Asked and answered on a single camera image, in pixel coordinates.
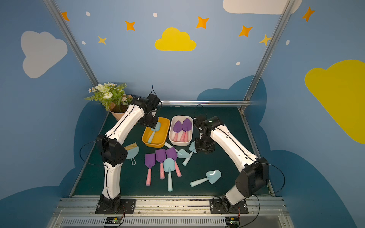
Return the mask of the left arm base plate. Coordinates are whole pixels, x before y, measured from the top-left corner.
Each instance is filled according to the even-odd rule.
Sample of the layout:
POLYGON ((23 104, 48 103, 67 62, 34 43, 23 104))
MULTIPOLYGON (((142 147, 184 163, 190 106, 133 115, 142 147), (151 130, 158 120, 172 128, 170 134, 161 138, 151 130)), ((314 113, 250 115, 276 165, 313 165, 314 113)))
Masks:
POLYGON ((95 214, 133 214, 136 207, 135 199, 100 199, 95 214))

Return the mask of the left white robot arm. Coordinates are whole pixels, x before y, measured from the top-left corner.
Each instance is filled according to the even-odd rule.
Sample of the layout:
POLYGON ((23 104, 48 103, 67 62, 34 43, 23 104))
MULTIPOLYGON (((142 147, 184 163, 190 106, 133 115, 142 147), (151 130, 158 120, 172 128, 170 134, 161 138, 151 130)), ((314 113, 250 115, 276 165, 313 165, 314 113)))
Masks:
POLYGON ((113 212, 118 211, 120 207, 120 174, 122 164, 127 158, 127 149, 123 147, 123 143, 137 123, 150 128, 157 125, 156 112, 160 102, 155 94, 146 98, 134 97, 116 125, 97 137, 105 171, 104 188, 99 202, 113 212))

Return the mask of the white plastic storage box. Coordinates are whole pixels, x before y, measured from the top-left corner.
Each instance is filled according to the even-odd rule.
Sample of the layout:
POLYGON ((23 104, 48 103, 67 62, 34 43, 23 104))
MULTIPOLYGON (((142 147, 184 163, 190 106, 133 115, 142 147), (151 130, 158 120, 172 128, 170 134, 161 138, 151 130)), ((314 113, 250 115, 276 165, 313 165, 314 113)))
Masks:
MULTIPOLYGON (((183 134, 183 130, 179 133, 179 138, 181 138, 182 134, 183 134)), ((191 143, 191 141, 193 140, 193 119, 190 117, 190 116, 174 116, 171 120, 171 126, 170 126, 170 132, 169 132, 169 135, 168 135, 168 138, 170 140, 170 142, 172 143, 172 145, 177 145, 177 146, 187 146, 191 143), (173 141, 173 138, 174 138, 174 135, 175 135, 175 132, 173 131, 173 127, 175 125, 175 123, 177 121, 181 121, 181 123, 183 124, 183 121, 186 119, 186 118, 189 118, 192 122, 192 129, 188 132, 188 141, 187 142, 175 142, 173 141)))

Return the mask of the purple pointed shovel pink handle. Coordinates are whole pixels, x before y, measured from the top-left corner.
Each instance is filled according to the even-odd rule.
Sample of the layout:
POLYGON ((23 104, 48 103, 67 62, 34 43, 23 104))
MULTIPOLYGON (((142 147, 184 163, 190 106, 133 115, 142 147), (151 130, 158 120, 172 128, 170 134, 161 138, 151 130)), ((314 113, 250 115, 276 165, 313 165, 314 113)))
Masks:
POLYGON ((180 140, 179 133, 182 131, 182 123, 181 121, 177 121, 173 127, 173 131, 175 132, 173 141, 178 142, 180 140))

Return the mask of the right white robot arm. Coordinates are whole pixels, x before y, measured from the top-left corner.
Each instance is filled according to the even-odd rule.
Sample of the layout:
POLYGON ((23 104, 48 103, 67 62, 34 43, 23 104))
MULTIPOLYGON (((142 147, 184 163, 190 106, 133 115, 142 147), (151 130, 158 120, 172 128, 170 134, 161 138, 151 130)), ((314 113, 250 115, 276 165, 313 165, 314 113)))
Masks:
POLYGON ((223 197, 223 203, 227 208, 237 205, 268 185, 269 162, 247 150, 218 117, 208 119, 199 115, 194 117, 194 126, 200 134, 195 139, 196 151, 212 153, 218 144, 240 172, 235 185, 223 197))

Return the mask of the blue pointed shovel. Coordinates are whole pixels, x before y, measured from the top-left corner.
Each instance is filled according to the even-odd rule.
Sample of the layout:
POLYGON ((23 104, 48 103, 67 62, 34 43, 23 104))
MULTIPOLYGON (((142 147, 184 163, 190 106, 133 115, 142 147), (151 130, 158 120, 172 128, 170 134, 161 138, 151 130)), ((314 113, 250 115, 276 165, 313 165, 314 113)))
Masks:
POLYGON ((190 186, 191 187, 195 187, 197 185, 200 185, 206 181, 208 181, 210 184, 214 184, 216 183, 219 179, 221 178, 221 171, 219 170, 215 170, 215 171, 208 171, 206 173, 206 177, 199 179, 199 180, 195 180, 190 182, 190 186))

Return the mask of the yellow plastic storage box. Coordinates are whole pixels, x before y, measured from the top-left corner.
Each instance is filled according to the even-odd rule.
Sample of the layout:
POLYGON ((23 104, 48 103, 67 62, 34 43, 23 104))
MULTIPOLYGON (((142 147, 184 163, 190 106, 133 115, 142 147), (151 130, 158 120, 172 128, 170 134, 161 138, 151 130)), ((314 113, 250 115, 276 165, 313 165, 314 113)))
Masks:
POLYGON ((142 142, 147 147, 162 148, 164 146, 164 143, 166 142, 171 122, 168 118, 164 117, 160 117, 158 122, 161 124, 160 130, 155 132, 151 142, 149 142, 148 140, 152 135, 153 131, 150 127, 145 128, 144 134, 142 136, 142 142))

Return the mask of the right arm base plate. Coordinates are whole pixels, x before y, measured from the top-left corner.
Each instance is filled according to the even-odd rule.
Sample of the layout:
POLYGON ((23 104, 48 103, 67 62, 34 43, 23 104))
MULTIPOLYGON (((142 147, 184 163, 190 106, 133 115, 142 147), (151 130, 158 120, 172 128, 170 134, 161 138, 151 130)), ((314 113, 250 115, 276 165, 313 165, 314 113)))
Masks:
POLYGON ((226 198, 213 197, 209 200, 211 214, 248 214, 248 206, 246 200, 233 205, 226 198))

